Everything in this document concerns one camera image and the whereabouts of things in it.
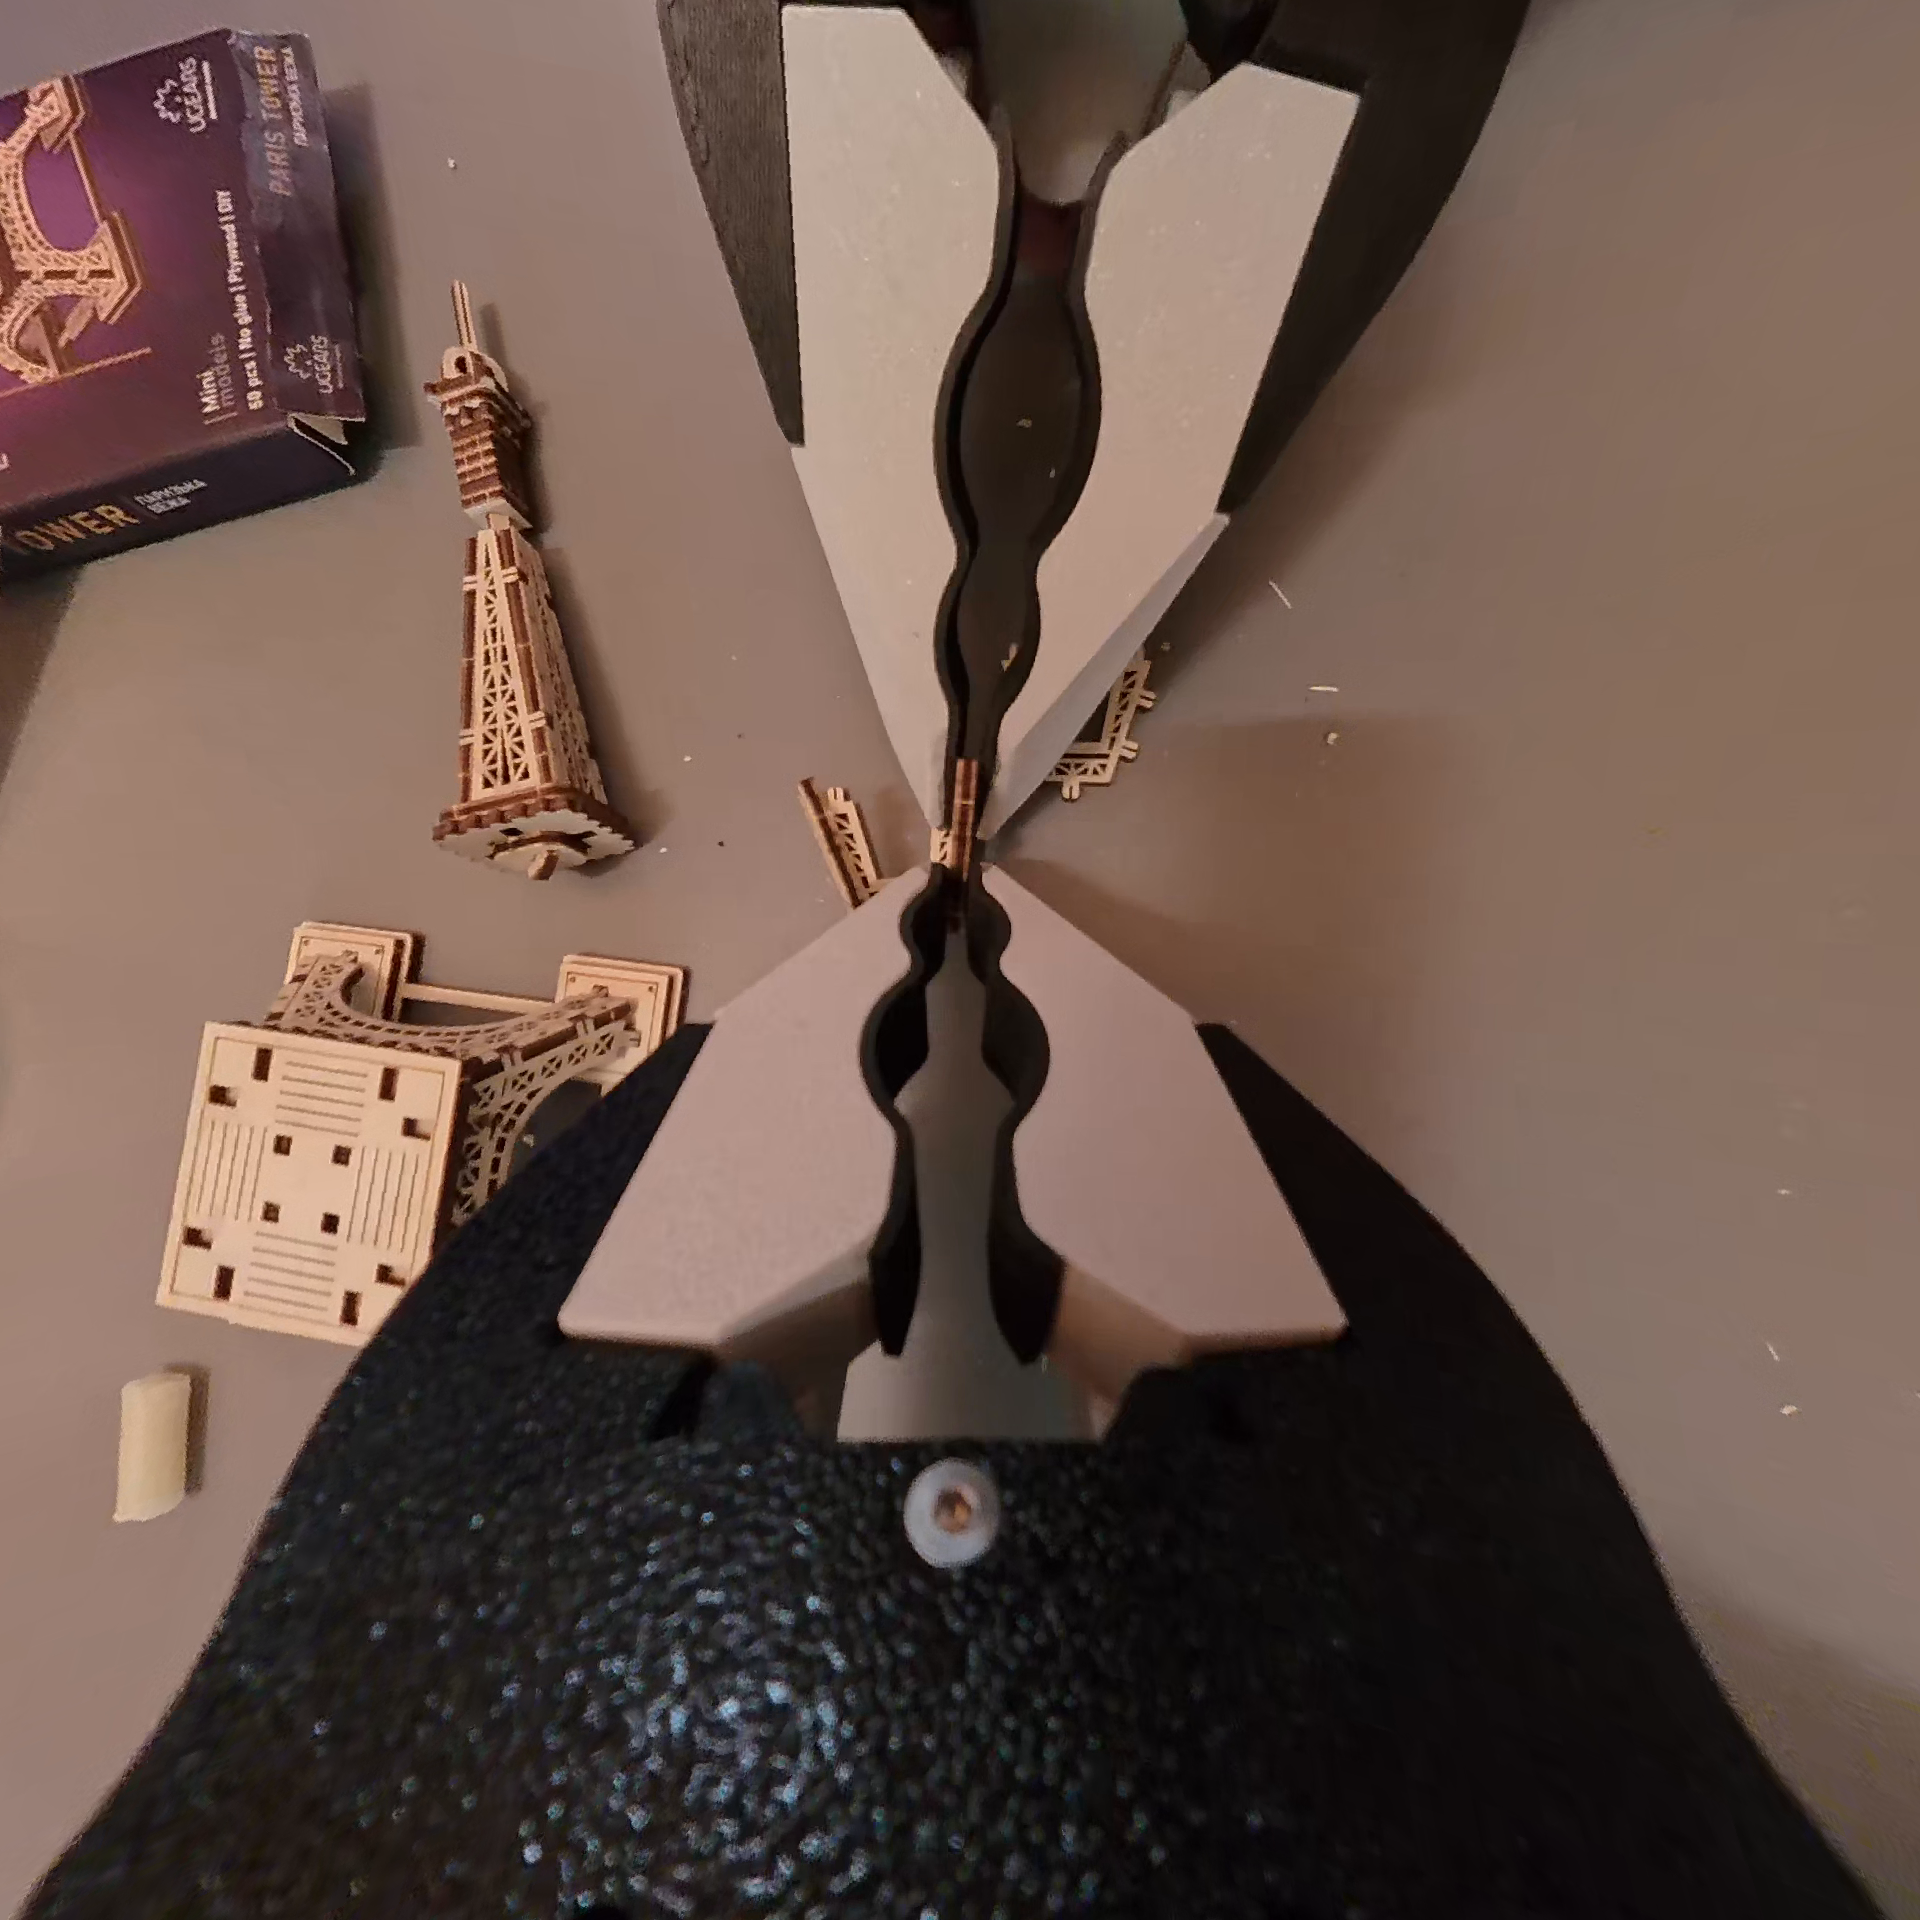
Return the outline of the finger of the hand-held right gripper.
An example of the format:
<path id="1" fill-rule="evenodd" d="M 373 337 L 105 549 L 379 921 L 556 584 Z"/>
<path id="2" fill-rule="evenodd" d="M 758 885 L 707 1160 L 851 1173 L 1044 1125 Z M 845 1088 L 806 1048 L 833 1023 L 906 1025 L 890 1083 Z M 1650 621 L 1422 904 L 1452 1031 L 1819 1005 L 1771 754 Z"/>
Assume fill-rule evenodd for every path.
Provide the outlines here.
<path id="1" fill-rule="evenodd" d="M 1242 431 L 1358 107 L 1343 88 L 1236 67 L 1105 177 L 1079 283 L 1091 466 L 1041 556 L 1041 633 L 979 834 L 1043 787 L 1226 531 Z"/>
<path id="2" fill-rule="evenodd" d="M 799 441 L 794 466 L 885 731 L 949 819 L 949 649 L 973 535 L 957 388 L 1013 265 L 1013 130 L 913 15 L 782 9 Z"/>

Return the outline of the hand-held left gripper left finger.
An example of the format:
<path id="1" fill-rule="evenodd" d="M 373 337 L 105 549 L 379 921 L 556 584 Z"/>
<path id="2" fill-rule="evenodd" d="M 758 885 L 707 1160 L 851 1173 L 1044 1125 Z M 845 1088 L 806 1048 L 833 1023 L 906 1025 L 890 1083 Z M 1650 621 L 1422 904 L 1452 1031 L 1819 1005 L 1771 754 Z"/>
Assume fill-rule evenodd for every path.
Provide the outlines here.
<path id="1" fill-rule="evenodd" d="M 718 1361 L 899 1356 L 922 1225 L 899 1090 L 929 1056 L 943 883 L 909 872 L 733 997 L 559 1309 Z"/>

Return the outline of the pale wax stick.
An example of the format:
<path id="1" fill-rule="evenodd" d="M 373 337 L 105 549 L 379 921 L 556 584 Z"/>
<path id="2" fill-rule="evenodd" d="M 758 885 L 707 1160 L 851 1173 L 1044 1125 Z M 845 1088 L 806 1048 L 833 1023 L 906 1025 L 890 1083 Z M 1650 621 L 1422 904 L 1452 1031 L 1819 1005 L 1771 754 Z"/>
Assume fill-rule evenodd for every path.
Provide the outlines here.
<path id="1" fill-rule="evenodd" d="M 194 1447 L 193 1373 L 167 1368 L 118 1391 L 113 1523 L 169 1515 L 187 1495 Z"/>

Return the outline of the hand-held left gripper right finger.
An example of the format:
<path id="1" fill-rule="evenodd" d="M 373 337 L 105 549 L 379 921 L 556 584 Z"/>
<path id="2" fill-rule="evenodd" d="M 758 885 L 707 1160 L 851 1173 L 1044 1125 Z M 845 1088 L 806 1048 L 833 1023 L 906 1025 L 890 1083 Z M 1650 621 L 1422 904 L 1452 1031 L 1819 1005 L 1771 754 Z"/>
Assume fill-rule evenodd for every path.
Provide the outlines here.
<path id="1" fill-rule="evenodd" d="M 1343 1309 L 1187 1010 L 1005 872 L 967 895 L 980 1055 L 1011 1100 L 987 1276 L 1021 1363 L 1091 1412 L 1220 1354 L 1341 1337 Z"/>

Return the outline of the wooden tower base model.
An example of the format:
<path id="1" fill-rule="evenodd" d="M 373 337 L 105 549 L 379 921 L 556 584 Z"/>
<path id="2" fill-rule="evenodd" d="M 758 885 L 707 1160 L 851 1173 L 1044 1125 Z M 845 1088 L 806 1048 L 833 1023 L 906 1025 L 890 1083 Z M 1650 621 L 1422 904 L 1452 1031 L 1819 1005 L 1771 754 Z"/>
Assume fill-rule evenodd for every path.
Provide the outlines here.
<path id="1" fill-rule="evenodd" d="M 156 1305 L 362 1348 L 435 1253 L 684 1020 L 689 972 L 571 952 L 548 997 L 422 980 L 422 937 L 294 925 L 206 1025 Z"/>

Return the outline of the wooden tower spire model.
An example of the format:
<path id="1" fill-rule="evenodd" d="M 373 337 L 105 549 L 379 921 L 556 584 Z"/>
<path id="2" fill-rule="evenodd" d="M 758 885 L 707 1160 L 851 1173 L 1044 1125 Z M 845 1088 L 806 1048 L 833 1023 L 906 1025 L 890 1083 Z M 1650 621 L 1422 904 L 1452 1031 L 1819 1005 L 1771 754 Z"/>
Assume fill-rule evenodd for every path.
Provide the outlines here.
<path id="1" fill-rule="evenodd" d="M 435 825 L 446 853 L 548 880 L 636 851 L 593 754 L 586 709 L 538 544 L 535 421 L 483 347 L 465 281 L 457 344 L 426 384 L 447 433 L 465 546 L 459 794 Z"/>

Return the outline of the purple puzzle box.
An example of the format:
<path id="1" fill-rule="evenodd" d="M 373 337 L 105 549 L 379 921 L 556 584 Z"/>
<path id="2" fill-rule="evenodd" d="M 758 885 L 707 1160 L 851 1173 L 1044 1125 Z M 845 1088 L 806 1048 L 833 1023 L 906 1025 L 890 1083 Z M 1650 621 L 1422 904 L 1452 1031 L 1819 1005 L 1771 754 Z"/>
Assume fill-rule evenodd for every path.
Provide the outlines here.
<path id="1" fill-rule="evenodd" d="M 2 100 L 4 586 L 346 489 L 369 418 L 309 37 Z"/>

